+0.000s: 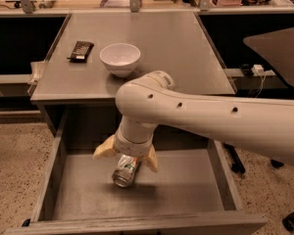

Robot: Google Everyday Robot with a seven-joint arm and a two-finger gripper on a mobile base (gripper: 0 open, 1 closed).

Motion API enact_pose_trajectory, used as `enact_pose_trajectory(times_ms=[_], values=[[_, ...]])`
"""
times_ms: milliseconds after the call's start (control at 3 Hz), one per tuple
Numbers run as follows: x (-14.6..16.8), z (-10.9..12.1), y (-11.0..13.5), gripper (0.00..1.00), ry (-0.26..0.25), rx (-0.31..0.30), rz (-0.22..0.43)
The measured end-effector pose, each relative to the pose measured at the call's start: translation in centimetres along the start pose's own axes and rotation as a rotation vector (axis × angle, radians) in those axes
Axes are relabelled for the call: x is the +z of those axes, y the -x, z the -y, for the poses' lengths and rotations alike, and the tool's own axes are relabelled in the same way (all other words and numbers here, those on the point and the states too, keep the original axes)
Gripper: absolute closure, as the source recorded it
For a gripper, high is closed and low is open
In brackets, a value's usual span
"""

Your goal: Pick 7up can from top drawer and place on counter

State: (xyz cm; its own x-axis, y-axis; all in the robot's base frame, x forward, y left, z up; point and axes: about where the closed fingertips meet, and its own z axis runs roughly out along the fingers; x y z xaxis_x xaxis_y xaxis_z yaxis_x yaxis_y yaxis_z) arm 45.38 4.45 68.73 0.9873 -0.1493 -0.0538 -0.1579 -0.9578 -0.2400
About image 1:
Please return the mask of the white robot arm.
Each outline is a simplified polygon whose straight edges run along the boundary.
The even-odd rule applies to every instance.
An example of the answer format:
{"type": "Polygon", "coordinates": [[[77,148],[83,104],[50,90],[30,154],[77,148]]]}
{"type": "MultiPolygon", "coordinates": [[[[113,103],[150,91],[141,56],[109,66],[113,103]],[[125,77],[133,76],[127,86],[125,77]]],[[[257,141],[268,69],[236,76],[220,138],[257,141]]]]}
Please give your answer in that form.
{"type": "Polygon", "coordinates": [[[157,171],[153,136],[161,124],[294,166],[294,100],[189,95],[173,87],[160,70],[122,85],[116,94],[122,121],[93,156],[138,157],[157,171]]]}

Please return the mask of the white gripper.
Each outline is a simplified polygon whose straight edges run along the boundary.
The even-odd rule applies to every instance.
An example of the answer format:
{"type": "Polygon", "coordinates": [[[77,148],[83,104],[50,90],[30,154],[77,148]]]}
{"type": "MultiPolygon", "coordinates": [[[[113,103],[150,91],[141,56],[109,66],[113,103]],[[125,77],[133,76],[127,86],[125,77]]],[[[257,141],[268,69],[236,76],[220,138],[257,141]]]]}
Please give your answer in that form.
{"type": "Polygon", "coordinates": [[[157,172],[158,159],[155,148],[152,147],[152,140],[152,134],[148,134],[144,137],[143,141],[139,141],[136,135],[126,138],[125,134],[119,128],[115,136],[111,135],[95,149],[93,158],[101,159],[114,157],[118,151],[131,157],[143,157],[142,163],[151,171],[157,172]]]}

